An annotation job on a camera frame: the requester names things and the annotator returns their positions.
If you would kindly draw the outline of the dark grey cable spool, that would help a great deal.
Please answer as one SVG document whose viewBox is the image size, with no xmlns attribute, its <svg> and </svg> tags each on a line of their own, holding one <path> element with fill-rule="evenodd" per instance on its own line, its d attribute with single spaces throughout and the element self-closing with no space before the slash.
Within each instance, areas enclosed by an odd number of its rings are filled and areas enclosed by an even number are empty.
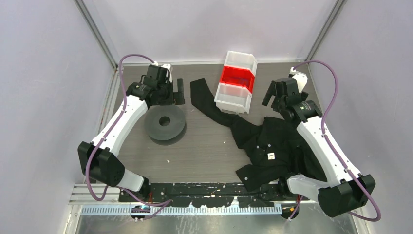
<svg viewBox="0 0 413 234">
<path fill-rule="evenodd" d="M 151 107 L 145 114 L 144 127 L 146 134 L 156 144 L 172 145 L 186 133 L 186 116 L 175 105 Z"/>
</svg>

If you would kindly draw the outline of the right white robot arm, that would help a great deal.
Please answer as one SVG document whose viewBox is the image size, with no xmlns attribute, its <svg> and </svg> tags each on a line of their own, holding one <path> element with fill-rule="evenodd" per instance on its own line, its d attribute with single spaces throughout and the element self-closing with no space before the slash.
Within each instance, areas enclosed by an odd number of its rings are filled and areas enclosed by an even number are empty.
<svg viewBox="0 0 413 234">
<path fill-rule="evenodd" d="M 350 162 L 330 136 L 321 110 L 307 96 L 299 89 L 296 79 L 282 78 L 270 83 L 262 105 L 270 104 L 293 125 L 311 149 L 326 179 L 309 178 L 303 173 L 292 175 L 278 186 L 278 194 L 284 200 L 302 195 L 317 202 L 329 217 L 336 217 L 365 206 L 376 182 Z"/>
</svg>

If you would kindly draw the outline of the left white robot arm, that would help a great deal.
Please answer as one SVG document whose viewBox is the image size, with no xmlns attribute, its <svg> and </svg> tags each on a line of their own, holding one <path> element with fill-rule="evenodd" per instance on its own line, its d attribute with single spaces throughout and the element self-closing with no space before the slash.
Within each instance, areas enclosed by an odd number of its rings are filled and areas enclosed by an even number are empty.
<svg viewBox="0 0 413 234">
<path fill-rule="evenodd" d="M 77 151 L 85 176 L 110 187 L 131 191 L 138 202 L 149 197 L 149 180 L 125 168 L 117 158 L 121 146 L 133 126 L 152 106 L 185 103 L 183 79 L 177 80 L 174 91 L 170 64 L 151 64 L 139 82 L 132 83 L 115 115 L 90 142 L 81 142 Z"/>
</svg>

